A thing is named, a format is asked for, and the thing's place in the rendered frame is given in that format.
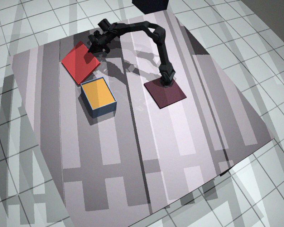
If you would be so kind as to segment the red lid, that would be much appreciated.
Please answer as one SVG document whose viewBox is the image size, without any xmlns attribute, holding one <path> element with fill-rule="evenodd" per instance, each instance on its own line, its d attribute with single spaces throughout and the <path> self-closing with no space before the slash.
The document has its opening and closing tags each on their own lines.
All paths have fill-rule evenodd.
<svg viewBox="0 0 284 227">
<path fill-rule="evenodd" d="M 88 48 L 79 41 L 61 61 L 80 85 L 101 64 Z"/>
</svg>

